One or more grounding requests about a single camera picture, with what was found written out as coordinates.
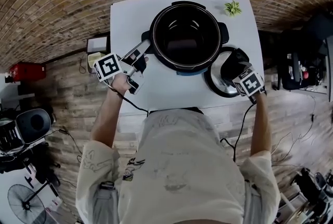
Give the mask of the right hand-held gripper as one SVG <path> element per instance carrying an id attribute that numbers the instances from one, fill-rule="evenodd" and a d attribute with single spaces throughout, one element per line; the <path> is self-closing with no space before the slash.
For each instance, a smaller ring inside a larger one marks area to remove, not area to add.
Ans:
<path id="1" fill-rule="evenodd" d="M 236 64 L 231 80 L 238 93 L 246 96 L 253 104 L 257 103 L 256 95 L 266 94 L 262 76 L 247 61 Z"/>

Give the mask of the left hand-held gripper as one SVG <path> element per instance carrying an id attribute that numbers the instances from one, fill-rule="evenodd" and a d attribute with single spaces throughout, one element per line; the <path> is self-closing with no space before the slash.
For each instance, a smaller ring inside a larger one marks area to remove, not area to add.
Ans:
<path id="1" fill-rule="evenodd" d="M 133 62 L 144 54 L 149 54 L 151 42 L 146 39 L 136 45 L 123 57 L 119 57 L 115 53 L 110 53 L 101 57 L 94 62 L 94 69 L 99 82 L 113 79 L 117 74 L 124 74 L 127 77 L 127 83 L 131 87 L 129 92 L 136 94 L 144 83 L 143 73 L 136 71 L 132 67 Z"/>

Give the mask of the person's left hand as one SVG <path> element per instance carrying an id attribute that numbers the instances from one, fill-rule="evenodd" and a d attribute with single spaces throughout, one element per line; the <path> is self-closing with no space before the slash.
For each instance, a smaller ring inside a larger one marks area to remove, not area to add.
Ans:
<path id="1" fill-rule="evenodd" d="M 142 55 L 141 57 L 137 58 L 133 62 L 132 67 L 134 67 L 136 69 L 136 71 L 140 71 L 141 73 L 144 73 L 146 66 L 147 66 L 146 62 L 147 62 L 146 56 Z"/>

